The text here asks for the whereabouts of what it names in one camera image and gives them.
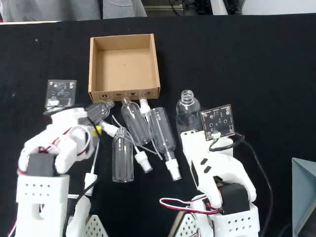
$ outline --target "circuit board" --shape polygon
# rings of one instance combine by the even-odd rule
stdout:
[[[224,105],[201,112],[207,141],[235,134],[231,105]]]
[[[69,107],[75,104],[76,80],[49,80],[45,107]]]

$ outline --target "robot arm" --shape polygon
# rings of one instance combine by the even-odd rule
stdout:
[[[62,236],[69,190],[65,173],[74,162],[90,158],[99,142],[92,126],[79,124],[79,119],[86,117],[84,108],[58,112],[51,116],[52,124],[46,130],[24,144],[18,162],[15,236]],[[44,217],[39,213],[43,204]],[[89,210],[88,198],[82,197],[67,235],[82,233]]]
[[[53,123],[46,130],[24,144],[19,158],[19,169],[26,172],[31,154],[49,153],[56,155],[55,169],[64,174],[75,161],[90,158],[98,143],[93,136],[94,128],[78,124],[79,118],[87,117],[83,108],[58,112],[51,116]]]
[[[233,149],[210,152],[212,141],[206,141],[204,132],[188,131],[181,134],[183,152],[199,191],[207,196],[211,209],[224,209],[223,194],[214,178],[223,183],[241,184],[247,192],[249,209],[231,214],[217,213],[205,215],[195,213],[196,225],[201,237],[257,237],[260,230],[257,207],[252,204],[256,199],[256,189],[240,161],[233,157]],[[229,138],[220,138],[215,147],[231,144]],[[207,210],[202,200],[194,201],[191,208]]]
[[[221,194],[214,177],[226,183],[242,184],[253,202],[257,195],[249,176],[240,161],[233,157],[233,149],[221,152],[210,152],[212,141],[206,141],[204,132],[188,131],[181,134],[183,152],[190,166],[197,189],[206,194],[214,208],[222,206]],[[232,143],[230,138],[221,138],[214,147],[222,147]]]

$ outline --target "black tablecloth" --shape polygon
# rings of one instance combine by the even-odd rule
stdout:
[[[275,206],[267,236],[291,219],[291,158],[315,157],[316,15],[173,17],[0,26],[0,236],[16,217],[16,168],[26,140],[49,123],[42,112],[47,80],[78,81],[76,102],[87,103],[89,39],[154,33],[161,95],[152,107],[166,108],[173,131],[175,105],[191,89],[205,108],[232,104],[235,126],[258,153],[273,186]],[[113,113],[119,115],[120,103]],[[110,236],[166,236],[176,211],[161,197],[190,199],[195,189],[178,148],[182,180],[172,182],[164,162],[150,156],[153,172],[135,164],[135,180],[111,181],[111,142],[104,135],[97,172],[104,172],[91,199]],[[268,189],[251,152],[235,157],[257,190],[261,223]],[[70,193],[79,193],[92,159],[70,170]]]

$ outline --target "bottle neck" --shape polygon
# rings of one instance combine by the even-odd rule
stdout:
[[[113,107],[114,107],[115,103],[114,103],[113,100],[107,100],[107,101],[105,102],[105,105],[106,105],[106,107],[107,107],[108,109],[110,109],[110,108],[113,108]]]
[[[181,103],[183,105],[191,105],[194,102],[194,94],[191,90],[184,90],[181,93]]]
[[[122,99],[122,104],[123,104],[123,105],[129,104],[129,103],[130,103],[130,99],[129,99],[128,97],[124,97],[124,98]]]
[[[175,159],[174,153],[172,151],[167,151],[164,154],[164,157],[165,157],[166,161],[171,160],[171,159]]]
[[[116,132],[115,136],[127,137],[127,131],[125,127],[120,127]]]

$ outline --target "cardboard box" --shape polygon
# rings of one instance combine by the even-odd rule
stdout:
[[[128,96],[158,99],[160,81],[154,35],[94,37],[90,40],[92,101]]]

